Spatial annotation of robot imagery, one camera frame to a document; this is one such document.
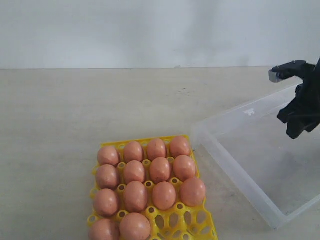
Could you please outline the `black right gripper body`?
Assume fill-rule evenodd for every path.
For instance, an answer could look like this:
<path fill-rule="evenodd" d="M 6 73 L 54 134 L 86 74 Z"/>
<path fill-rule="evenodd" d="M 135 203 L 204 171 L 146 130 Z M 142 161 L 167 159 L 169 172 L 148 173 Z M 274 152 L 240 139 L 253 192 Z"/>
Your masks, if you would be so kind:
<path fill-rule="evenodd" d="M 320 125 L 320 63 L 310 77 L 295 88 L 295 97 L 277 115 L 277 118 L 287 125 L 289 120 L 301 120 L 307 128 L 304 130 L 312 132 Z"/>

